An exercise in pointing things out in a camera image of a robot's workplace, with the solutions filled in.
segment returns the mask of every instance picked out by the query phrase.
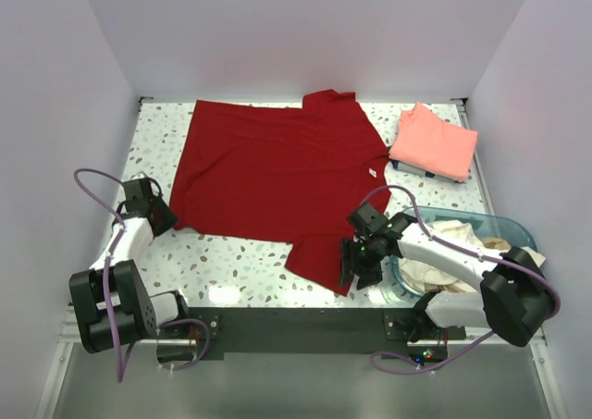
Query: white wall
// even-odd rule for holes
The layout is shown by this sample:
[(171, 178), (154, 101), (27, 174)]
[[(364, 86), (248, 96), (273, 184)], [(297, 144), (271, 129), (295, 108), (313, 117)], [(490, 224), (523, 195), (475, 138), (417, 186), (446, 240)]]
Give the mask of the white wall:
[(563, 297), (545, 326), (574, 419), (592, 415), (592, 0), (526, 0), (469, 100), (496, 212), (523, 222)]
[(20, 419), (105, 226), (72, 171), (121, 170), (135, 96), (86, 0), (0, 0), (0, 42), (0, 417)]
[(89, 0), (142, 95), (466, 97), (524, 0)]

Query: red fabric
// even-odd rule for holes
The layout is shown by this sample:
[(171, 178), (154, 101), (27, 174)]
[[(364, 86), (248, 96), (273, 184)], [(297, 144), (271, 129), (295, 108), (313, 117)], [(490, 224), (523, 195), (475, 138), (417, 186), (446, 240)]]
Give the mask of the red fabric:
[[(311, 93), (302, 109), (198, 101), (170, 208), (176, 229), (292, 243), (290, 271), (345, 295), (346, 217), (386, 184), (388, 160), (354, 93)], [(384, 211), (388, 199), (382, 192), (372, 203)]]

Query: pink folded cloth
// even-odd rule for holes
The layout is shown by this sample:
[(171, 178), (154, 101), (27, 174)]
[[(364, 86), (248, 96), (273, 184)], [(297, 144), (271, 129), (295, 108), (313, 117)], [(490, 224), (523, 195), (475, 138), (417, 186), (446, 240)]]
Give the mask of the pink folded cloth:
[(403, 111), (399, 135), (388, 156), (457, 181), (469, 176), (477, 132), (439, 118), (421, 103)]

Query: terrazzo tabletop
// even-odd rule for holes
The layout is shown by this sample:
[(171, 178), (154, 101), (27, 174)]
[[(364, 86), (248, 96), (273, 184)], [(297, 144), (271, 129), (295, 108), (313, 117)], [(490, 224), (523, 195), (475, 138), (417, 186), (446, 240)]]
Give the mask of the terrazzo tabletop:
[[(300, 103), (252, 103), (267, 107), (300, 107)], [(401, 111), (413, 104), (361, 103), (386, 145), (396, 136)], [(123, 179), (138, 173), (156, 179), (168, 202), (177, 164), (195, 103), (144, 103), (129, 148)], [(439, 117), (461, 126), (456, 105), (429, 105)], [(423, 206), (486, 211), (474, 174), (463, 183), (446, 183), (397, 171), (387, 164), (389, 184), (408, 187)], [(117, 201), (123, 200), (123, 191)], [(387, 215), (410, 206), (402, 192), (391, 194)], [(413, 304), (395, 282), (389, 259), (383, 261), (383, 281), (343, 297), (293, 275), (284, 268), (291, 245), (198, 233), (190, 228), (170, 230), (154, 240), (138, 263), (150, 295), (180, 290), (189, 306), (227, 307), (402, 307)]]

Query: gray floor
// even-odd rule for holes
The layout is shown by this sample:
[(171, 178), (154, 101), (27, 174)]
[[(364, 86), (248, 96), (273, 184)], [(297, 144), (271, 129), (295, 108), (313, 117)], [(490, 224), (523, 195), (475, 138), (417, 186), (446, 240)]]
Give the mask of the gray floor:
[(140, 345), (117, 384), (112, 351), (76, 345), (55, 417), (549, 417), (529, 349), (482, 345), (437, 378), (382, 374), (366, 356), (301, 354), (230, 354), (171, 378), (157, 372), (154, 346)]

